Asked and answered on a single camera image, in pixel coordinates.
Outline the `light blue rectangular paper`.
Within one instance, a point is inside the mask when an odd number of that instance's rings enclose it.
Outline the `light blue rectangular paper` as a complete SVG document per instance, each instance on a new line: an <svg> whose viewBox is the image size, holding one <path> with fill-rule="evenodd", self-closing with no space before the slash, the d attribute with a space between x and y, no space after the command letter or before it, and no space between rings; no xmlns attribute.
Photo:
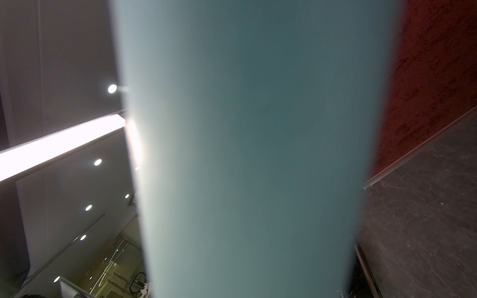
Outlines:
<svg viewBox="0 0 477 298"><path fill-rule="evenodd" d="M337 298L400 1L111 1L155 298Z"/></svg>

